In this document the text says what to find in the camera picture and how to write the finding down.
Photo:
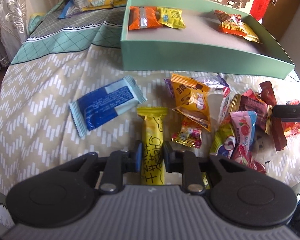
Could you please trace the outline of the yellow cheese snack bar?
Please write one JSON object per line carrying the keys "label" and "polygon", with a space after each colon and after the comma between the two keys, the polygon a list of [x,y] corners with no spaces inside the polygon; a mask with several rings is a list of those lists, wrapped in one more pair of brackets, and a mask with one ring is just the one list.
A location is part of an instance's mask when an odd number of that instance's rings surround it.
{"label": "yellow cheese snack bar", "polygon": [[168,114],[168,108],[139,107],[137,114],[142,118],[141,183],[164,185],[165,171],[161,148],[164,142],[164,118]]}

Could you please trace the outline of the clear nougat cake packet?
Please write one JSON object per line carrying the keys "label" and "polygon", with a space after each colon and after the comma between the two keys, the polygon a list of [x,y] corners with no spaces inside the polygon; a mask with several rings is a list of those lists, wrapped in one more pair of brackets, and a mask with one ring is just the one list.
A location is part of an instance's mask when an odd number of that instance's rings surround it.
{"label": "clear nougat cake packet", "polygon": [[277,155],[273,136],[257,128],[250,151],[252,152],[253,159],[259,163],[265,164],[271,161]]}

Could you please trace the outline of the blue white snack packet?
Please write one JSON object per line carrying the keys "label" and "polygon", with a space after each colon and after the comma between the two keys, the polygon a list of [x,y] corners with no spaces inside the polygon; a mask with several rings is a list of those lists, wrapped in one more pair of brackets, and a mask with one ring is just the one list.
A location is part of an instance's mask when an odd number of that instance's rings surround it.
{"label": "blue white snack packet", "polygon": [[79,137],[147,101],[135,79],[130,76],[85,94],[69,104]]}

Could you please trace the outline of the dark red chocolate packet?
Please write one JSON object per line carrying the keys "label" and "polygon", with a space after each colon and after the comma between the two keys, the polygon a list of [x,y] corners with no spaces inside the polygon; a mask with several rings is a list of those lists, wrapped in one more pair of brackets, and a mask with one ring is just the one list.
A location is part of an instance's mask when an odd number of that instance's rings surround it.
{"label": "dark red chocolate packet", "polygon": [[272,110],[273,107],[265,102],[241,94],[236,94],[233,97],[228,108],[228,112],[255,111],[257,113],[256,124],[266,134],[270,134]]}

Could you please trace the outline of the small flower candy packet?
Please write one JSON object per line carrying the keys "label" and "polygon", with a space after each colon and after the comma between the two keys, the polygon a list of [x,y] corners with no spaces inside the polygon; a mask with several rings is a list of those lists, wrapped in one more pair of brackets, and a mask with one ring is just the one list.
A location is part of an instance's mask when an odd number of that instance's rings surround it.
{"label": "small flower candy packet", "polygon": [[172,141],[191,148],[200,148],[202,145],[202,127],[184,117],[181,122],[181,129],[172,135]]}

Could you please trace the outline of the green purple candy packet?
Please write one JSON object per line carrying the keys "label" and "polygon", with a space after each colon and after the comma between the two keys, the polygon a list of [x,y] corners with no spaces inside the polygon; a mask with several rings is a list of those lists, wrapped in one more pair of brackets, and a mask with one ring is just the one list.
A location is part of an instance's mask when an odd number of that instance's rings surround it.
{"label": "green purple candy packet", "polygon": [[215,137],[210,147],[210,153],[217,153],[226,158],[231,158],[236,146],[236,138],[232,124],[222,124],[215,132]]}

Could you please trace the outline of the red strawberry candy packet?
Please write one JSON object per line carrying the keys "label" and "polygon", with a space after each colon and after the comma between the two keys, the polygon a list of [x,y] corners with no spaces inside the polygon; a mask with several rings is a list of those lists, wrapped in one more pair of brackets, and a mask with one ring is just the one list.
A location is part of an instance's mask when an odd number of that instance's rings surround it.
{"label": "red strawberry candy packet", "polygon": [[257,172],[262,174],[266,174],[266,168],[263,164],[258,161],[255,161],[253,155],[250,151],[246,151],[244,146],[238,145],[237,148],[234,150],[232,156],[232,160],[236,161],[237,163],[247,166]]}

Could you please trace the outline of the pink grapefruit candy packet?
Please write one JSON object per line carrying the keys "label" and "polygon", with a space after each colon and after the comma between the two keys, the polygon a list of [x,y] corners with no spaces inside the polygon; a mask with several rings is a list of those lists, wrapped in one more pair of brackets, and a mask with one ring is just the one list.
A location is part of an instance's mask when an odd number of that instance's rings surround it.
{"label": "pink grapefruit candy packet", "polygon": [[243,148],[245,153],[248,153],[254,139],[257,113],[255,111],[231,112],[230,117],[235,129],[237,144]]}

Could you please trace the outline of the orange rabbit snack packet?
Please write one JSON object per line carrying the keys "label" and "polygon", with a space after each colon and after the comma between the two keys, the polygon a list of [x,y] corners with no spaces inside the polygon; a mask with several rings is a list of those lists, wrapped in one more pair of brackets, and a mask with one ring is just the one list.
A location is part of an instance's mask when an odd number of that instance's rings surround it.
{"label": "orange rabbit snack packet", "polygon": [[208,132],[211,131],[210,110],[207,95],[210,87],[191,78],[173,73],[174,111],[189,118]]}

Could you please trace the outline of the patterned bed cover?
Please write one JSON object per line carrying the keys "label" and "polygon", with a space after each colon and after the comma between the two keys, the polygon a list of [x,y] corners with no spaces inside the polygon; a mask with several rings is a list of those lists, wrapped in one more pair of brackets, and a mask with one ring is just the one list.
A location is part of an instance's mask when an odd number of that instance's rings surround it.
{"label": "patterned bed cover", "polygon": [[[122,71],[120,36],[125,8],[86,12],[58,19],[49,14],[19,49],[7,69],[0,91],[0,194],[7,195],[20,181],[71,159],[97,152],[125,150],[140,139],[141,118],[136,108],[80,138],[69,104],[85,94],[131,75],[146,106],[169,108],[164,120],[165,140],[181,127],[181,115],[172,111],[165,79],[169,71]],[[205,72],[179,72],[203,79],[221,76],[230,86],[231,98],[249,89],[261,91],[270,81],[279,104],[300,100],[300,82],[294,71],[284,79]],[[284,150],[270,155],[267,175],[284,182],[300,201],[300,133],[287,138]]]}

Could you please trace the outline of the orange yellow chips packet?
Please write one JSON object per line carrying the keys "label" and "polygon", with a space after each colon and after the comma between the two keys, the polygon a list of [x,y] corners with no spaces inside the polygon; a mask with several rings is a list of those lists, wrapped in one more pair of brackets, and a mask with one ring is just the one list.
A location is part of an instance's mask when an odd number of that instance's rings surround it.
{"label": "orange yellow chips packet", "polygon": [[260,38],[255,34],[250,26],[242,22],[241,15],[230,14],[221,10],[214,10],[214,14],[220,21],[218,27],[220,32],[239,36],[250,42],[261,44]]}

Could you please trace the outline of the wooden cabinet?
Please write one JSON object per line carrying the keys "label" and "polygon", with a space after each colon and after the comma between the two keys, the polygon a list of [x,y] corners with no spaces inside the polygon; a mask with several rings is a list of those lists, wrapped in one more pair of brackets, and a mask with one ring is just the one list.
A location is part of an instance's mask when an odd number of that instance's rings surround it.
{"label": "wooden cabinet", "polygon": [[300,0],[270,0],[262,25],[277,40],[281,40],[288,29]]}

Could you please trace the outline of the mint green cardboard box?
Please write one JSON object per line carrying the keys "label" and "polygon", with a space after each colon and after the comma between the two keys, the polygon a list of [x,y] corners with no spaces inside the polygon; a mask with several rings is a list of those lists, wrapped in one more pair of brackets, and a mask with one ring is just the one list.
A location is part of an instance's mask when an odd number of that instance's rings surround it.
{"label": "mint green cardboard box", "polygon": [[[130,7],[182,10],[186,27],[130,31]],[[214,10],[240,14],[260,43],[222,33]],[[253,16],[207,0],[128,0],[121,33],[123,70],[182,70],[285,79],[295,65]]]}

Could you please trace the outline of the orange silver snack packet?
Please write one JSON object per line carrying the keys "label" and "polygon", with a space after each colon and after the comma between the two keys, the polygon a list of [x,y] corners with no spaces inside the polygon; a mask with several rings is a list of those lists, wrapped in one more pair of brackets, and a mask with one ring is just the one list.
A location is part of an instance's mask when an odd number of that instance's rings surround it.
{"label": "orange silver snack packet", "polygon": [[156,7],[130,7],[128,30],[161,28],[156,12]]}

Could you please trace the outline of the yellow blue snack packet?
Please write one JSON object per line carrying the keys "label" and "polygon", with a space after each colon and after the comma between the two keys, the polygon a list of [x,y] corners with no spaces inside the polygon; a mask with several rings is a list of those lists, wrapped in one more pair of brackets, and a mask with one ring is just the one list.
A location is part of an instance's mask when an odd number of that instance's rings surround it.
{"label": "yellow blue snack packet", "polygon": [[158,22],[173,29],[184,29],[186,25],[182,18],[182,10],[174,8],[157,7]]}

